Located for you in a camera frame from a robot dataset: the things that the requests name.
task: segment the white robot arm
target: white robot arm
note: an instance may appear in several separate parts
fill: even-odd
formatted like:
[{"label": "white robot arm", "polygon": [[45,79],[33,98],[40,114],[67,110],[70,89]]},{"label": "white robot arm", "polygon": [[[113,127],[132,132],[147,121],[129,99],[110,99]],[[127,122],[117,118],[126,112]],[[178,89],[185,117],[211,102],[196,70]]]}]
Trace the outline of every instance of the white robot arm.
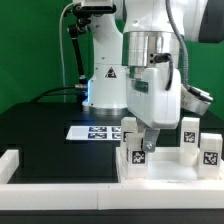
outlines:
[{"label": "white robot arm", "polygon": [[[185,88],[181,86],[177,69],[179,53],[180,49],[186,53],[182,37],[214,42],[214,32],[210,32],[214,24],[208,23],[208,16],[214,14],[216,4],[224,7],[221,2],[82,0],[79,10],[91,15],[88,26],[94,41],[94,75],[89,81],[88,100],[83,105],[101,114],[119,114],[127,107],[151,128],[150,133],[155,130],[156,135],[158,129],[176,128],[181,106],[203,114],[212,98],[188,84],[186,54]],[[106,15],[107,11],[115,9],[114,6],[117,6],[118,16],[126,17],[123,36],[116,28],[115,14]],[[216,36],[222,41],[224,32],[220,32],[216,31]],[[127,80],[126,67],[130,68]]]}]

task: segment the warning label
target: warning label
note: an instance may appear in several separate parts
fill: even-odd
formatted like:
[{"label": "warning label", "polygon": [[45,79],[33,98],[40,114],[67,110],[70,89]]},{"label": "warning label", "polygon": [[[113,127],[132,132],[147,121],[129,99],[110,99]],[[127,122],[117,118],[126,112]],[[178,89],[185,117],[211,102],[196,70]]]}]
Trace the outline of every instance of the warning label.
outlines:
[{"label": "warning label", "polygon": [[108,73],[106,74],[105,78],[117,78],[114,69],[111,67]]}]

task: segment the black tabletop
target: black tabletop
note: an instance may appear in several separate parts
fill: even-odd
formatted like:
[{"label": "black tabletop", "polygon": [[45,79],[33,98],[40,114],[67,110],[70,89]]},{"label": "black tabletop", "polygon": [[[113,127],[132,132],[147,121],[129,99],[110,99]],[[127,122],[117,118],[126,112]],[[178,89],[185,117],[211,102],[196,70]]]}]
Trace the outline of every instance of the black tabletop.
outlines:
[{"label": "black tabletop", "polygon": [[[197,117],[182,111],[182,116]],[[19,149],[17,183],[116,183],[119,142],[67,141],[71,125],[120,125],[124,116],[80,112],[72,103],[21,103],[0,115],[0,154]],[[201,132],[224,134],[224,122],[207,112]],[[162,130],[158,146],[179,146],[180,126]],[[223,210],[0,211],[0,223],[223,223]]]}]

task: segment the green wall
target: green wall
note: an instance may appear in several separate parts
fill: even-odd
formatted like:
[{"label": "green wall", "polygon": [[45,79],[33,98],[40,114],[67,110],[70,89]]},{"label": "green wall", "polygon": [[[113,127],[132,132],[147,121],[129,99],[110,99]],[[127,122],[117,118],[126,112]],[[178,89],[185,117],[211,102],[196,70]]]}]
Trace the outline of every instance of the green wall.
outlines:
[{"label": "green wall", "polygon": [[[1,1],[0,8],[0,112],[19,102],[28,102],[45,90],[62,86],[58,23],[69,0]],[[77,82],[77,68],[64,22],[64,52],[67,85]],[[91,35],[80,37],[87,76],[92,74]],[[211,92],[210,110],[224,119],[224,43],[187,43],[190,84]],[[49,98],[43,101],[62,101]]]}]

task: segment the metal bracket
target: metal bracket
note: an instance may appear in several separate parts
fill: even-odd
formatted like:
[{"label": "metal bracket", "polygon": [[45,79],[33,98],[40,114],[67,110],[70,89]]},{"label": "metal bracket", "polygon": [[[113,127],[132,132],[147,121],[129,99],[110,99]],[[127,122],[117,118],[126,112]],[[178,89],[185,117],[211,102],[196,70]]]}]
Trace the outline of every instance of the metal bracket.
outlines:
[{"label": "metal bracket", "polygon": [[143,147],[142,150],[144,152],[155,152],[156,149],[156,141],[159,136],[160,130],[159,129],[151,129],[145,128],[145,135],[143,138]]}]

